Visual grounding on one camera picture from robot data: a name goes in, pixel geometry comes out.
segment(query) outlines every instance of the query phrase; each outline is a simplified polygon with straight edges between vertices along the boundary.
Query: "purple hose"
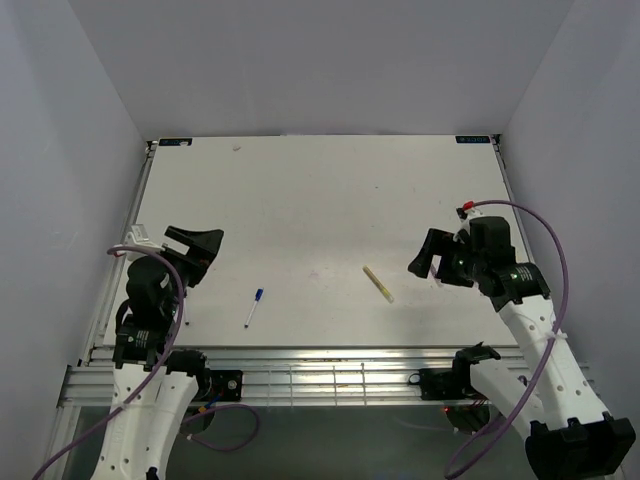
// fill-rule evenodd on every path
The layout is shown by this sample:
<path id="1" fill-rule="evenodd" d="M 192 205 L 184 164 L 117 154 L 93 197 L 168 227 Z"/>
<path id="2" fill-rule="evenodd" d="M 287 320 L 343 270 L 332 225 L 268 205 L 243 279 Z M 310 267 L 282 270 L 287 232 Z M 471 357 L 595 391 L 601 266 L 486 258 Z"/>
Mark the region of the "purple hose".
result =
<path id="1" fill-rule="evenodd" d="M 131 395 L 129 395 L 127 398 L 125 398 L 124 401 L 122 402 L 124 405 L 128 405 L 129 403 L 131 403 L 138 396 L 138 394 L 140 394 L 140 392 L 142 390 L 144 390 L 144 388 L 149 384 L 149 382 L 153 379 L 153 377 L 156 376 L 158 371 L 164 365 L 164 362 L 167 360 L 167 358 L 171 354 L 171 348 L 173 347 L 173 344 L 174 344 L 174 342 L 176 340 L 176 337 L 178 336 L 178 330 L 180 330 L 180 325 L 182 323 L 182 314 L 184 312 L 184 288 L 182 286 L 182 280 L 180 279 L 180 275 L 178 275 L 178 272 L 173 267 L 173 265 L 171 265 L 171 263 L 169 263 L 168 260 L 166 260 L 165 258 L 161 257 L 156 252 L 153 252 L 151 250 L 147 250 L 146 248 L 130 247 L 130 246 L 124 246 L 124 245 L 118 245 L 118 246 L 112 247 L 109 250 L 107 250 L 107 253 L 109 255 L 113 255 L 114 253 L 117 253 L 117 252 L 142 253 L 144 255 L 148 255 L 150 257 L 155 258 L 156 260 L 161 262 L 165 267 L 167 267 L 167 270 L 169 270 L 169 273 L 171 273 L 171 275 L 173 275 L 173 278 L 176 281 L 176 285 L 178 286 L 178 305 L 180 307 L 178 309 L 178 313 L 176 315 L 175 327 L 174 327 L 172 333 L 170 334 L 169 339 L 167 340 L 167 343 L 166 343 L 166 346 L 165 346 L 165 349 L 164 349 L 164 353 L 160 356 L 160 358 L 158 359 L 158 362 L 153 366 L 153 369 L 151 370 L 151 372 L 149 372 L 149 375 L 147 376 L 147 378 L 145 378 L 142 381 L 142 383 L 140 383 L 140 385 L 138 385 L 138 387 L 135 390 L 133 390 L 133 392 L 131 392 Z M 114 408 L 113 411 L 111 413 L 109 413 L 109 415 L 104 417 L 102 420 L 100 420 L 93 427 L 91 427 L 89 430 L 87 430 L 82 435 L 80 435 L 78 438 L 76 438 L 69 445 L 67 445 L 62 450 L 60 450 L 58 453 L 53 455 L 49 460 L 47 460 L 44 463 L 44 465 L 42 465 L 38 469 L 38 471 L 33 476 L 32 480 L 38 480 L 42 476 L 42 474 L 51 465 L 53 465 L 60 457 L 62 457 L 64 454 L 70 452 L 74 448 L 76 448 L 78 445 L 80 445 L 82 442 L 84 442 L 87 438 L 89 438 L 91 435 L 93 435 L 98 430 L 100 430 L 102 427 L 104 427 L 107 423 L 109 423 L 111 420 L 113 420 L 120 412 L 122 412 L 122 410 L 123 410 L 122 407 Z"/>
<path id="2" fill-rule="evenodd" d="M 231 447 L 218 447 L 216 445 L 213 445 L 205 440 L 202 440 L 196 436 L 193 435 L 187 435 L 187 438 L 190 441 L 199 443 L 200 445 L 203 445 L 207 448 L 210 448 L 211 450 L 215 450 L 217 452 L 235 452 L 236 450 L 240 450 L 241 448 L 246 447 L 254 438 L 256 438 L 256 435 L 258 435 L 258 432 L 260 431 L 260 415 L 258 414 L 258 411 L 253 408 L 250 407 L 249 405 L 242 405 L 242 404 L 237 404 L 237 403 L 232 403 L 229 405 L 221 405 L 219 407 L 212 407 L 209 408 L 208 410 L 202 412 L 202 413 L 198 413 L 192 417 L 189 418 L 185 418 L 182 421 L 182 425 L 185 425 L 187 423 L 191 423 L 195 420 L 198 420 L 199 418 L 202 417 L 206 417 L 207 415 L 210 415 L 212 413 L 215 412 L 219 412 L 221 410 L 234 410 L 234 409 L 240 409 L 240 410 L 246 410 L 249 413 L 251 413 L 251 415 L 253 415 L 253 418 L 255 418 L 256 422 L 255 422 L 255 426 L 253 427 L 253 431 L 251 432 L 251 435 L 249 435 L 249 437 L 247 437 L 245 440 L 243 440 L 242 442 L 240 442 L 237 445 L 233 445 Z"/>
<path id="3" fill-rule="evenodd" d="M 551 235 L 551 238 L 553 239 L 553 243 L 555 244 L 556 249 L 558 250 L 558 255 L 560 257 L 560 266 L 562 268 L 562 301 L 560 302 L 558 317 L 556 318 L 556 321 L 553 324 L 553 328 L 552 328 L 553 333 L 558 333 L 562 325 L 562 321 L 564 320 L 564 317 L 566 315 L 567 304 L 569 302 L 569 270 L 567 268 L 567 259 L 564 254 L 564 250 L 562 248 L 562 245 L 560 244 L 560 239 L 558 239 L 556 232 L 553 230 L 551 225 L 549 225 L 549 223 L 544 218 L 542 218 L 539 214 L 537 214 L 533 210 L 530 210 L 526 207 L 515 204 L 508 200 L 483 200 L 482 202 L 475 202 L 473 204 L 473 206 L 476 206 L 476 207 L 480 207 L 482 205 L 509 205 L 513 208 L 517 208 L 519 210 L 527 212 L 529 215 L 535 217 L 536 220 L 542 223 L 544 227 L 547 229 L 547 231 L 549 232 L 549 234 Z M 516 419 L 516 417 L 520 414 L 520 412 L 526 405 L 527 401 L 529 400 L 529 397 L 531 397 L 533 390 L 536 388 L 536 385 L 538 384 L 538 380 L 542 375 L 542 371 L 544 370 L 544 367 L 546 366 L 547 361 L 551 356 L 551 350 L 553 349 L 553 345 L 555 341 L 556 340 L 553 337 L 547 341 L 547 346 L 544 352 L 542 353 L 542 357 L 540 358 L 540 363 L 538 363 L 538 366 L 533 372 L 533 375 L 531 376 L 531 380 L 529 381 L 527 388 L 522 394 L 522 398 L 518 401 L 513 411 L 506 418 L 506 420 L 504 421 L 504 424 L 502 424 L 499 428 L 497 428 L 496 434 L 491 438 L 491 440 L 489 440 L 489 442 L 482 448 L 482 450 L 476 453 L 471 458 L 471 460 L 469 460 L 465 465 L 457 469 L 455 472 L 449 473 L 449 470 L 452 468 L 453 463 L 460 456 L 463 450 L 465 450 L 469 445 L 471 445 L 477 438 L 488 433 L 489 431 L 493 431 L 496 428 L 497 423 L 500 421 L 500 418 L 502 417 L 496 417 L 494 420 L 492 420 L 487 425 L 482 427 L 478 431 L 478 433 L 476 433 L 474 436 L 472 436 L 466 442 L 464 442 L 462 446 L 456 451 L 456 453 L 453 454 L 453 457 L 451 457 L 451 460 L 449 460 L 449 462 L 447 463 L 447 466 L 444 469 L 444 477 L 447 480 L 453 480 L 454 478 L 458 478 L 460 475 L 462 475 L 471 467 L 473 467 L 476 463 L 478 463 L 478 461 L 482 457 L 484 457 L 489 452 L 489 450 L 493 448 L 493 446 L 498 442 L 498 440 L 502 438 L 502 436 L 507 432 L 507 430 L 509 430 L 509 427 L 511 426 L 513 421 Z"/>

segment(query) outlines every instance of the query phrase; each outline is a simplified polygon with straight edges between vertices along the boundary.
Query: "purple cable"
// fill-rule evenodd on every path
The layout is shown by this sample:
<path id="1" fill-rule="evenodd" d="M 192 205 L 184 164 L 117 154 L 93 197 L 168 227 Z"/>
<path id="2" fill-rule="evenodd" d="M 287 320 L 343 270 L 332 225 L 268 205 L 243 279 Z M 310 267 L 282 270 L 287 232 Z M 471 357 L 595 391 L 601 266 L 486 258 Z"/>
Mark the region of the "purple cable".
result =
<path id="1" fill-rule="evenodd" d="M 213 445 L 205 440 L 201 440 L 200 438 L 193 436 L 193 435 L 186 435 L 187 439 L 196 443 L 199 443 L 200 445 L 203 445 L 207 448 L 210 448 L 211 450 L 215 450 L 216 452 L 235 452 L 236 450 L 240 450 L 241 448 L 246 447 L 254 438 L 256 438 L 256 436 L 258 435 L 258 432 L 260 431 L 260 415 L 258 414 L 258 411 L 253 408 L 250 407 L 249 405 L 243 405 L 243 404 L 237 404 L 237 403 L 232 403 L 229 405 L 221 405 L 219 407 L 212 407 L 209 408 L 208 410 L 198 413 L 192 417 L 189 418 L 185 418 L 182 422 L 182 425 L 185 425 L 187 423 L 191 423 L 195 420 L 198 420 L 199 418 L 202 417 L 206 417 L 207 415 L 210 415 L 212 413 L 215 412 L 219 412 L 221 410 L 234 410 L 234 409 L 240 409 L 240 410 L 247 410 L 249 413 L 251 413 L 251 415 L 253 415 L 253 418 L 255 418 L 256 423 L 255 426 L 253 427 L 253 431 L 251 432 L 251 435 L 249 435 L 249 437 L 247 437 L 245 440 L 243 440 L 242 442 L 240 442 L 237 445 L 233 445 L 231 447 L 218 447 L 216 445 Z"/>
<path id="2" fill-rule="evenodd" d="M 107 250 L 107 254 L 109 254 L 109 255 L 113 255 L 114 253 L 117 253 L 117 252 L 142 253 L 144 255 L 148 255 L 150 257 L 155 258 L 156 260 L 161 262 L 165 267 L 167 267 L 167 270 L 169 270 L 169 273 L 171 273 L 171 275 L 173 275 L 173 278 L 176 280 L 176 285 L 178 286 L 178 305 L 179 305 L 179 309 L 178 309 L 178 313 L 176 315 L 176 323 L 175 323 L 175 326 L 173 328 L 173 332 L 170 334 L 169 339 L 167 340 L 167 343 L 166 343 L 166 346 L 165 346 L 163 354 L 158 359 L 158 362 L 153 366 L 153 369 L 151 370 L 151 372 L 149 372 L 149 375 L 147 376 L 147 378 L 145 378 L 142 381 L 142 383 L 140 383 L 140 385 L 138 385 L 138 387 L 135 390 L 133 390 L 133 392 L 131 392 L 131 395 L 129 395 L 127 398 L 125 398 L 124 401 L 122 402 L 123 405 L 128 405 L 129 403 L 131 403 L 140 394 L 140 392 L 142 392 L 142 390 L 144 390 L 144 388 L 149 384 L 149 382 L 153 379 L 153 377 L 156 376 L 158 371 L 164 365 L 164 362 L 167 360 L 167 358 L 171 354 L 171 348 L 173 347 L 173 344 L 174 344 L 174 342 L 176 340 L 176 337 L 178 336 L 178 330 L 180 330 L 180 325 L 182 323 L 182 314 L 184 312 L 184 288 L 182 286 L 182 280 L 180 279 L 180 275 L 178 275 L 178 272 L 173 267 L 173 265 L 171 265 L 171 263 L 169 263 L 168 260 L 166 260 L 165 258 L 161 257 L 156 252 L 153 252 L 151 250 L 147 250 L 146 248 L 124 246 L 124 245 L 118 245 L 118 246 L 115 246 L 115 247 L 111 247 L 109 250 Z M 113 420 L 122 411 L 123 411 L 122 407 L 114 408 L 113 411 L 111 413 L 109 413 L 109 415 L 104 417 L 102 420 L 100 420 L 98 423 L 96 423 L 93 427 L 91 427 L 89 430 L 84 432 L 82 435 L 80 435 L 78 438 L 76 438 L 73 442 L 71 442 L 69 445 L 64 447 L 58 453 L 53 455 L 49 460 L 47 460 L 44 463 L 44 465 L 42 465 L 38 469 L 38 471 L 33 476 L 32 480 L 38 480 L 42 476 L 42 474 L 51 465 L 53 465 L 60 457 L 62 457 L 64 454 L 70 452 L 74 448 L 76 448 L 78 445 L 80 445 L 82 442 L 84 442 L 87 438 L 89 438 L 91 435 L 96 433 L 98 430 L 100 430 L 102 427 L 104 427 L 107 423 L 109 423 L 111 420 Z"/>
<path id="3" fill-rule="evenodd" d="M 562 301 L 560 302 L 558 317 L 556 318 L 556 321 L 553 324 L 553 328 L 552 328 L 552 331 L 554 334 L 558 333 L 562 325 L 562 321 L 564 320 L 564 317 L 566 315 L 567 304 L 569 302 L 569 270 L 567 268 L 567 259 L 564 254 L 564 250 L 562 248 L 562 245 L 560 244 L 560 239 L 556 235 L 556 232 L 553 230 L 551 225 L 549 225 L 549 223 L 544 218 L 542 218 L 539 214 L 537 214 L 533 210 L 530 210 L 526 207 L 510 202 L 508 200 L 483 200 L 481 202 L 474 202 L 473 204 L 474 207 L 480 207 L 482 205 L 509 205 L 513 208 L 517 208 L 519 210 L 527 212 L 529 215 L 533 216 L 536 220 L 542 223 L 544 227 L 547 229 L 547 231 L 549 232 L 549 234 L 551 235 L 551 238 L 553 239 L 553 243 L 555 244 L 556 249 L 558 250 L 558 255 L 560 257 L 560 266 L 562 268 Z M 471 467 L 473 467 L 476 463 L 478 463 L 478 461 L 482 457 L 484 457 L 489 452 L 489 450 L 493 448 L 493 446 L 498 442 L 498 440 L 502 438 L 502 436 L 507 432 L 507 430 L 509 430 L 509 427 L 511 427 L 511 424 L 516 419 L 516 417 L 520 414 L 520 412 L 526 405 L 527 401 L 529 400 L 529 397 L 531 397 L 533 390 L 536 388 L 536 385 L 538 384 L 538 380 L 542 375 L 542 371 L 544 370 L 544 367 L 546 366 L 547 361 L 551 356 L 551 350 L 553 349 L 553 345 L 555 341 L 556 341 L 555 337 L 552 337 L 547 341 L 547 346 L 544 352 L 542 353 L 542 357 L 540 358 L 540 363 L 538 363 L 536 370 L 533 372 L 533 375 L 531 376 L 531 380 L 529 380 L 529 384 L 527 385 L 527 388 L 522 394 L 522 398 L 520 398 L 516 406 L 513 408 L 513 411 L 509 414 L 509 416 L 506 418 L 504 423 L 499 428 L 496 427 L 497 423 L 502 418 L 500 416 L 496 417 L 494 420 L 492 420 L 487 425 L 482 427 L 478 431 L 478 433 L 476 433 L 471 438 L 469 438 L 466 442 L 464 442 L 462 446 L 456 451 L 456 453 L 453 454 L 453 457 L 451 457 L 451 460 L 449 460 L 449 462 L 447 463 L 447 466 L 444 469 L 444 477 L 447 480 L 453 480 L 454 478 L 458 478 L 460 475 L 462 475 Z M 482 450 L 476 453 L 471 458 L 471 460 L 469 460 L 465 465 L 460 467 L 458 470 L 456 470 L 455 472 L 449 473 L 449 470 L 453 466 L 453 463 L 469 445 L 471 445 L 477 438 L 488 433 L 489 431 L 493 431 L 496 428 L 497 428 L 496 434 L 491 438 L 491 440 L 489 440 L 489 442 L 482 448 Z"/>

